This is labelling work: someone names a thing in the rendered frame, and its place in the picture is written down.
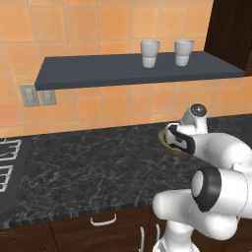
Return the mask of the pale grey cup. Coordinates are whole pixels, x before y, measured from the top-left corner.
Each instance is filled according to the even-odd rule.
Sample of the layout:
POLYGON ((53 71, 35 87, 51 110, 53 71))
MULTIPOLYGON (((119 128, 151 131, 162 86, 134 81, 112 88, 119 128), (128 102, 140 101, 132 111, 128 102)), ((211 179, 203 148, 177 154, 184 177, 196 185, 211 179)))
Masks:
POLYGON ((193 50, 194 41, 191 39, 177 39, 174 42, 175 64, 177 66, 186 66, 190 54, 193 50))
POLYGON ((142 40, 141 53, 142 62, 145 68, 153 68, 156 64, 159 51, 159 42, 157 40, 142 40))

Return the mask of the dark wood drawer front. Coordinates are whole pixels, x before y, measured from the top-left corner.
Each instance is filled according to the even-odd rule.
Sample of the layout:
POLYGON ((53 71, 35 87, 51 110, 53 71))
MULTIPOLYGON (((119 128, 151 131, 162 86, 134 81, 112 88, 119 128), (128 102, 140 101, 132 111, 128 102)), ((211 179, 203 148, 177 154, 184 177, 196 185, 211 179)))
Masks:
POLYGON ((51 223, 59 252, 139 252, 142 226, 148 244, 151 207, 137 207, 51 223), (94 221, 117 221, 107 226, 92 226, 94 221))

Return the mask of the black hob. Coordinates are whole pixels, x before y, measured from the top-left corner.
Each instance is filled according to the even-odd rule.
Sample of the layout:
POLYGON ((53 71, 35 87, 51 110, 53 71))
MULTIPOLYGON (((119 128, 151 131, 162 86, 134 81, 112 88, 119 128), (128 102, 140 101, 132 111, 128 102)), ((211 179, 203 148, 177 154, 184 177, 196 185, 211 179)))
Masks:
POLYGON ((30 144, 30 137, 0 138, 0 213, 14 204, 30 144))

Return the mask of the dark wood cupboard front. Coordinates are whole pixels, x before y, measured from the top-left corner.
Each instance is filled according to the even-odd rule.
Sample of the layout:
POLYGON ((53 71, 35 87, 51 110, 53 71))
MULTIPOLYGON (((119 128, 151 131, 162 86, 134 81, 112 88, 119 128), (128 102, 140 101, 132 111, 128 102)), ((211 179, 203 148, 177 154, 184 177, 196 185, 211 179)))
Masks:
POLYGON ((50 224, 0 229, 0 252, 58 252, 50 224))

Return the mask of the dark wood cupboard door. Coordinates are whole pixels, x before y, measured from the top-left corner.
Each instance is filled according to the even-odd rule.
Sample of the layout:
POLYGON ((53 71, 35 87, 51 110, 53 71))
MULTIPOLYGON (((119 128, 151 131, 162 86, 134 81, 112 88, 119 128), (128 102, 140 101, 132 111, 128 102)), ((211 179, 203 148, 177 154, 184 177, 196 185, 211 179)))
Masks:
MULTIPOLYGON (((166 221, 159 220, 154 212, 151 212, 149 243, 145 246, 145 252, 152 252, 157 242, 156 224, 159 225, 160 235, 163 235, 166 221)), ((214 240, 194 230, 192 241, 200 249, 200 252, 252 252, 252 220, 241 219, 237 231, 229 240, 214 240)))

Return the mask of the dark grey wall shelf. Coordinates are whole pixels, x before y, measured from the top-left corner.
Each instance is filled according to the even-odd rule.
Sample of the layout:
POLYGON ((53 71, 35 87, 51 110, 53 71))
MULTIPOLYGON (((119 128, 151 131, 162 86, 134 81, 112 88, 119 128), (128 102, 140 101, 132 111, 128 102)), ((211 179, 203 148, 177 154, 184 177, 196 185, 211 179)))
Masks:
POLYGON ((159 53, 154 68, 145 68, 139 53, 45 57, 35 88, 48 91, 243 77, 243 70, 205 51, 193 51, 184 67, 175 65, 172 52, 159 53))

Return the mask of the grey wall socket plate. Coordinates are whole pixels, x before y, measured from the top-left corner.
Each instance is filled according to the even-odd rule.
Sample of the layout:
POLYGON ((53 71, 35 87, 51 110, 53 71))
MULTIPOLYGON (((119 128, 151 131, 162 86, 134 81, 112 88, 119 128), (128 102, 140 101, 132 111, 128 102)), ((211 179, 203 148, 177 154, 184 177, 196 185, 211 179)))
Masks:
POLYGON ((56 104, 55 90, 40 91, 39 95, 40 95, 41 103, 43 105, 56 104))
POLYGON ((39 100, 33 84, 20 85, 24 107, 39 106, 39 100))

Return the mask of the dark wood wall cabinet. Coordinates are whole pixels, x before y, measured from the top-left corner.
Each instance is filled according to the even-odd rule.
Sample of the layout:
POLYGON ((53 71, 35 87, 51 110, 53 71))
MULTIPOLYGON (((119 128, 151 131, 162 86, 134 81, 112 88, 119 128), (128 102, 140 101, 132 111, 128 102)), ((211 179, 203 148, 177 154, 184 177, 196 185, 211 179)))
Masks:
POLYGON ((252 0, 214 0, 204 50, 252 77, 252 0))

